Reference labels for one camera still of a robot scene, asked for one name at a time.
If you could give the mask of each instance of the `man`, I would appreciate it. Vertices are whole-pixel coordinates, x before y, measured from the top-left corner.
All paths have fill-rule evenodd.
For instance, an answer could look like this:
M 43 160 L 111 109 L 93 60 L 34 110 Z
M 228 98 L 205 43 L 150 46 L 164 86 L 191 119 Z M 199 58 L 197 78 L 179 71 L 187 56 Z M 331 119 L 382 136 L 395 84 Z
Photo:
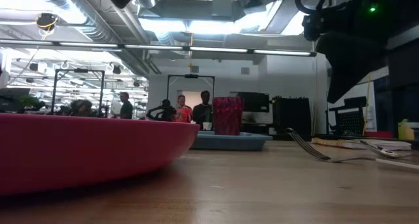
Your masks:
M 124 104 L 120 109 L 120 117 L 122 119 L 132 119 L 132 104 L 128 101 L 130 95 L 127 92 L 121 92 L 119 95 L 121 102 Z
M 204 122 L 212 122 L 212 105 L 210 101 L 210 92 L 205 90 L 201 92 L 202 103 L 194 107 L 193 119 L 199 124 L 200 130 L 204 129 Z
M 157 113 L 156 116 L 152 116 L 153 111 L 161 109 L 162 111 Z M 147 117 L 154 121 L 172 122 L 176 114 L 176 109 L 170 105 L 170 100 L 163 100 L 162 105 L 150 109 L 147 113 Z

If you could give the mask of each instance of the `utensil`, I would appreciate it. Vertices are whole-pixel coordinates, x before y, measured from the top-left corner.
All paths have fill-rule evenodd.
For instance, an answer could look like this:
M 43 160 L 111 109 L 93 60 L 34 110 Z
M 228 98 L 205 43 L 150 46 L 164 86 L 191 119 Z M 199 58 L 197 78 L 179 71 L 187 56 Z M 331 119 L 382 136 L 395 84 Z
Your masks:
M 406 157 L 411 157 L 413 155 L 400 155 L 396 152 L 389 151 L 388 149 L 382 148 L 380 146 L 371 145 L 367 141 L 360 140 L 360 142 L 367 148 L 368 150 L 372 151 L 373 153 L 388 159 L 402 159 Z
M 371 161 L 376 161 L 376 162 L 380 162 L 380 163 L 384 163 L 384 164 L 391 164 L 394 166 L 402 166 L 405 168 L 414 168 L 414 169 L 419 169 L 419 165 L 414 165 L 414 164 L 407 164 L 404 162 L 394 162 L 394 161 L 390 161 L 390 160 L 385 160 L 385 159 L 376 159 L 376 158 L 372 158 L 372 157 L 352 157 L 352 158 L 347 158 L 347 159 L 332 159 L 331 157 L 328 157 L 322 153 L 320 153 L 319 151 L 315 150 L 309 143 L 305 142 L 300 135 L 297 134 L 296 131 L 294 131 L 292 128 L 287 128 L 285 129 L 285 132 L 288 133 L 294 140 L 295 142 L 298 143 L 298 145 L 300 145 L 300 147 L 302 149 L 304 149 L 307 153 L 309 153 L 310 155 L 312 155 L 313 157 L 315 157 L 316 159 L 323 161 L 323 162 L 334 162 L 334 163 L 338 163 L 338 162 L 344 162 L 344 161 L 349 161 L 349 160 L 371 160 Z M 387 158 L 392 158 L 392 159 L 399 159 L 399 158 L 403 158 L 404 156 L 400 157 L 400 155 L 398 155 L 397 153 L 394 153 L 392 151 L 387 151 L 383 152 L 382 148 L 381 149 L 377 149 L 375 148 L 373 145 L 369 145 L 366 142 L 363 142 L 364 145 L 366 145 L 366 148 L 370 149 L 372 152 L 383 156 L 383 157 L 387 157 Z

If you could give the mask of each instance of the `black shirt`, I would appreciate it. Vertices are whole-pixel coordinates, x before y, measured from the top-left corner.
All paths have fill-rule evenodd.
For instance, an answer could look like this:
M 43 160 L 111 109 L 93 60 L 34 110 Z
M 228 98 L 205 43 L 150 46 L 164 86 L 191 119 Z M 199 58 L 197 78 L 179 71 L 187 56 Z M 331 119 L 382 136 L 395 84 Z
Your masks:
M 193 120 L 199 125 L 200 130 L 204 128 L 204 122 L 212 122 L 212 106 L 208 105 L 197 105 L 194 107 Z
M 125 102 L 120 109 L 120 117 L 122 119 L 132 119 L 132 104 L 130 102 Z

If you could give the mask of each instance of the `woman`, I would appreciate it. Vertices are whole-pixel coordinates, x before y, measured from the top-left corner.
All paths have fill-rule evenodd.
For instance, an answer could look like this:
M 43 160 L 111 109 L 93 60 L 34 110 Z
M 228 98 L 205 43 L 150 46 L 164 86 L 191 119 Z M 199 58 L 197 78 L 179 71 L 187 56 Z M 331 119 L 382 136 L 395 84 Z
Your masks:
M 186 97 L 184 95 L 181 94 L 177 97 L 175 122 L 191 123 L 192 109 L 191 107 L 185 105 L 185 102 Z

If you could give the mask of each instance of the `red shirt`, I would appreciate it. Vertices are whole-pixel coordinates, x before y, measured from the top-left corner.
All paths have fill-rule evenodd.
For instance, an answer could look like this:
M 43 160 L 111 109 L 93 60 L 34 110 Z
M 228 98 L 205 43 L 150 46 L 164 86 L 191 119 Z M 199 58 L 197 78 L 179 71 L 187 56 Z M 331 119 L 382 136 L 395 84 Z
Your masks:
M 186 122 L 191 123 L 192 121 L 192 109 L 189 106 L 178 107 L 176 109 L 175 122 Z

